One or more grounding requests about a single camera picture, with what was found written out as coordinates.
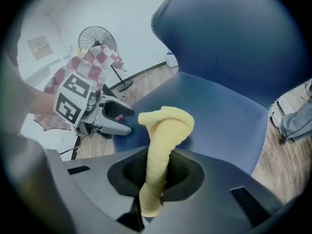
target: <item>blue cushion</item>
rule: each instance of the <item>blue cushion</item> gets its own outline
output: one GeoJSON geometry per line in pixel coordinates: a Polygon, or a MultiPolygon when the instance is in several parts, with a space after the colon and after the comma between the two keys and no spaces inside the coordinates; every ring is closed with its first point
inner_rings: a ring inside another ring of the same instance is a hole
{"type": "Polygon", "coordinates": [[[229,88],[183,72],[133,105],[135,114],[125,123],[134,131],[128,136],[113,136],[115,151],[148,146],[147,130],[139,125],[137,116],[162,106],[183,109],[194,117],[193,132],[178,147],[253,172],[265,140],[268,109],[229,88]]]}
{"type": "Polygon", "coordinates": [[[312,77],[304,36],[279,0],[165,0],[152,28],[180,71],[266,108],[312,77]]]}

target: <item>red and white checkered cloth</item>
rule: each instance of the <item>red and white checkered cloth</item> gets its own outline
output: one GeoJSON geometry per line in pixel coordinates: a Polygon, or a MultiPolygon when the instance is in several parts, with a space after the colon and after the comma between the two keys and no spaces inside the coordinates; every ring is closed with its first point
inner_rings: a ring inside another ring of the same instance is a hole
{"type": "MultiPolygon", "coordinates": [[[[95,87],[102,90],[106,80],[106,70],[111,68],[110,66],[123,69],[121,57],[105,45],[93,47],[71,58],[66,66],[60,68],[45,86],[44,92],[55,95],[59,85],[71,72],[89,79],[95,87]]],[[[70,125],[56,115],[35,115],[34,121],[45,131],[55,128],[70,130],[70,125]]]]}

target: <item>jeans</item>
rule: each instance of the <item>jeans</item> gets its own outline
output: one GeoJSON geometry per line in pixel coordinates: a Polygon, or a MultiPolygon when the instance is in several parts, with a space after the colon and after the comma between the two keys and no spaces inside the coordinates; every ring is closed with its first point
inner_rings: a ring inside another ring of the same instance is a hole
{"type": "Polygon", "coordinates": [[[312,136],[312,99],[310,98],[295,113],[282,117],[281,132],[284,138],[298,140],[312,136]]]}

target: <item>baseboard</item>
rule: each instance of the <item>baseboard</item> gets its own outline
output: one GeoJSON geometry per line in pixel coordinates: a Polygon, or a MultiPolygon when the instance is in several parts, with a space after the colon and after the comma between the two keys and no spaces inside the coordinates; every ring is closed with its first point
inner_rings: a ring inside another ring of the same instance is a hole
{"type": "MultiPolygon", "coordinates": [[[[147,72],[150,72],[150,71],[153,70],[153,69],[159,68],[159,67],[161,67],[161,66],[163,66],[163,65],[166,65],[166,62],[165,62],[165,61],[164,61],[164,62],[161,62],[161,63],[159,63],[159,64],[156,64],[156,65],[154,65],[154,66],[152,66],[152,67],[149,67],[149,68],[147,68],[147,69],[144,69],[144,70],[142,70],[142,71],[140,71],[140,72],[138,72],[138,73],[136,73],[136,74],[134,74],[134,75],[131,75],[131,76],[127,77],[126,79],[124,79],[124,81],[126,81],[126,80],[131,80],[131,79],[133,79],[133,78],[135,78],[135,77],[138,77],[138,76],[140,76],[140,75],[143,75],[143,74],[145,74],[145,73],[147,73],[147,72]]],[[[111,86],[110,89],[112,90],[112,89],[114,89],[114,88],[117,88],[117,87],[120,86],[121,84],[122,84],[122,82],[120,81],[120,82],[116,83],[115,85],[111,86]]]]}

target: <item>electric fan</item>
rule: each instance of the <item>electric fan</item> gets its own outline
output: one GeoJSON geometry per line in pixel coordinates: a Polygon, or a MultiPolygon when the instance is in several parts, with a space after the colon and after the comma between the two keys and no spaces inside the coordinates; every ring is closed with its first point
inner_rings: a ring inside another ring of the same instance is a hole
{"type": "MultiPolygon", "coordinates": [[[[89,49],[95,46],[106,45],[109,49],[116,51],[116,42],[112,34],[106,29],[99,26],[91,26],[84,29],[78,38],[79,49],[89,49]]],[[[122,92],[129,88],[132,84],[132,80],[123,81],[115,68],[111,66],[114,73],[121,81],[121,85],[118,87],[118,91],[122,92]]]]}

